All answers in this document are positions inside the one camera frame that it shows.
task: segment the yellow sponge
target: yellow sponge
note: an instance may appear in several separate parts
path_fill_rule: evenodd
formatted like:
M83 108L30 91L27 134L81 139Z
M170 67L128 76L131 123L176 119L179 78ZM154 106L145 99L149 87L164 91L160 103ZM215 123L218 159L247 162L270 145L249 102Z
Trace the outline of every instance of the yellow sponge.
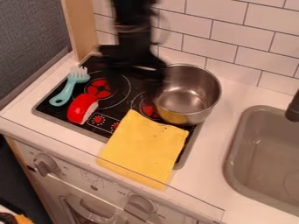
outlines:
M164 184L159 182L169 181L188 135L186 130L153 122L131 109L111 136L97 163L162 190Z

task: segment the red burner ring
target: red burner ring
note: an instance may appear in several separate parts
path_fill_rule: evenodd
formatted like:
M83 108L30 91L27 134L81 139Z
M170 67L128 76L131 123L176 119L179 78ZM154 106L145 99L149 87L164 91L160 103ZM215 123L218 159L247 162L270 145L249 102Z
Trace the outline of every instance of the red burner ring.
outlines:
M120 125L118 122L115 122L114 124L112 124L113 129L116 130L118 128L118 125Z
M100 115L98 115L98 116L96 116L96 117L94 118L94 121L95 121L96 123L102 123L102 122L103 122L103 118L102 118Z
M146 102L142 102L141 106L142 112L152 119L159 119L160 115L156 112L155 106L153 104L148 104Z
M111 87L106 79L94 80L88 87L87 93L95 95L98 99L104 100L113 95Z

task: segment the gray wall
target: gray wall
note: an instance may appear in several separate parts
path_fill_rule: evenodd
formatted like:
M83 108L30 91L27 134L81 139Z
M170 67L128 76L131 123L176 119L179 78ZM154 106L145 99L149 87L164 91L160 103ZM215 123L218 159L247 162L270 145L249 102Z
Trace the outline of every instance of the gray wall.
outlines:
M0 108L70 49L60 0L0 0Z

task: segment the faucet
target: faucet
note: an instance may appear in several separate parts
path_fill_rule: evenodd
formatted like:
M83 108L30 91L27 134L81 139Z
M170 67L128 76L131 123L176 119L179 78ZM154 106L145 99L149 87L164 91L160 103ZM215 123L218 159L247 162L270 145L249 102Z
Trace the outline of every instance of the faucet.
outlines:
M295 94L292 102L289 104L285 116L294 123L299 122L299 89Z

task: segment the blue brush handle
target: blue brush handle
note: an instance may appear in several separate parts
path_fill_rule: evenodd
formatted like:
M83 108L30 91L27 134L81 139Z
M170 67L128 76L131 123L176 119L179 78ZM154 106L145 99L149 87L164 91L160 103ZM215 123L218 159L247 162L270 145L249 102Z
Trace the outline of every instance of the blue brush handle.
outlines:
M75 86L75 84L76 80L68 79L62 91L49 101L50 104L54 107L60 107L62 105L65 105L71 98L73 87Z

